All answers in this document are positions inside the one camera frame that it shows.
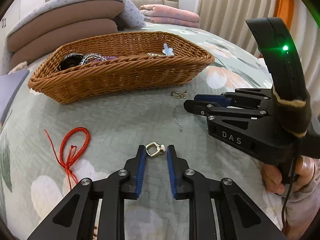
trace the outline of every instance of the orange curtain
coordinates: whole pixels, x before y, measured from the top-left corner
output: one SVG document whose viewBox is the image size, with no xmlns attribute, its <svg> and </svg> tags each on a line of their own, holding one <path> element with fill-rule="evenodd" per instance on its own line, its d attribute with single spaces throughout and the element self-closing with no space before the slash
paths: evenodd
<svg viewBox="0 0 320 240">
<path fill-rule="evenodd" d="M 294 0 L 276 0 L 274 17 L 280 17 L 290 30 L 294 11 Z"/>
</svg>

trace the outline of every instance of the pink folded blanket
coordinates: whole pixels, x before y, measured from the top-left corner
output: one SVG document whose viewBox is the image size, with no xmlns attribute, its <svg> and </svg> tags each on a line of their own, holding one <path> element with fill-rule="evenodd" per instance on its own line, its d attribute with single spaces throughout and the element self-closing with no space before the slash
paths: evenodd
<svg viewBox="0 0 320 240">
<path fill-rule="evenodd" d="M 174 24 L 174 25 L 181 25 L 181 26 L 185 26 L 185 27 L 194 27 L 194 28 L 200 27 L 198 22 L 184 21 L 184 20 L 169 18 L 169 17 L 145 16 L 144 20 L 147 22 L 151 22 L 151 23 Z"/>
<path fill-rule="evenodd" d="M 169 17 L 189 22 L 199 22 L 200 17 L 196 13 L 180 10 L 163 4 L 147 4 L 140 6 L 140 12 L 145 16 Z"/>
</svg>

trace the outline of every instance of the beige curtain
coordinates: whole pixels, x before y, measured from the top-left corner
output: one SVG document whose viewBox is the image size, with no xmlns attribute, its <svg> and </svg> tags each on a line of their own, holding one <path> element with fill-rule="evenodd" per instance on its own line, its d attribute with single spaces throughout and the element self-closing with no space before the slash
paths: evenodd
<svg viewBox="0 0 320 240">
<path fill-rule="evenodd" d="M 259 56 L 246 19 L 272 17 L 276 0 L 199 0 L 200 27 Z"/>
<path fill-rule="evenodd" d="M 290 29 L 298 50 L 314 114 L 320 115 L 320 29 L 301 0 L 295 0 Z"/>
</svg>

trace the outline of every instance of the black cable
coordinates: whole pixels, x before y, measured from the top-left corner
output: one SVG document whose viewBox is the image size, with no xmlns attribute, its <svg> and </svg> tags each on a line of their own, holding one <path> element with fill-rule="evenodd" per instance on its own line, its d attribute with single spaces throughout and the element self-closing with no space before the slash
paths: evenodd
<svg viewBox="0 0 320 240">
<path fill-rule="evenodd" d="M 302 140 L 303 140 L 303 138 L 298 138 L 297 139 L 296 150 L 295 150 L 293 161 L 292 161 L 292 168 L 291 168 L 291 175 L 290 175 L 288 193 L 287 193 L 287 195 L 286 195 L 286 197 L 284 199 L 284 203 L 283 203 L 283 206 L 282 206 L 281 219 L 282 219 L 283 227 L 285 227 L 284 212 L 285 212 L 285 208 L 287 206 L 287 202 L 288 202 L 288 199 L 289 199 L 291 191 L 292 191 L 293 180 L 294 180 L 294 172 L 295 172 L 295 169 L 296 169 L 296 166 L 297 166 L 299 152 L 300 152 L 300 148 L 301 148 L 301 145 L 302 145 Z"/>
</svg>

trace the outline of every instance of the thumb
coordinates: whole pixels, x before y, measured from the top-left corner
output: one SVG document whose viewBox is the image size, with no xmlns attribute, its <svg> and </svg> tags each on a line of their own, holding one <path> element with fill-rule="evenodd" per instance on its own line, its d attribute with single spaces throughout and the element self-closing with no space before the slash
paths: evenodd
<svg viewBox="0 0 320 240">
<path fill-rule="evenodd" d="M 293 184 L 293 192 L 301 190 L 301 188 L 310 183 L 315 170 L 315 162 L 312 158 L 300 156 L 297 161 L 295 172 L 299 174 L 298 180 Z"/>
</svg>

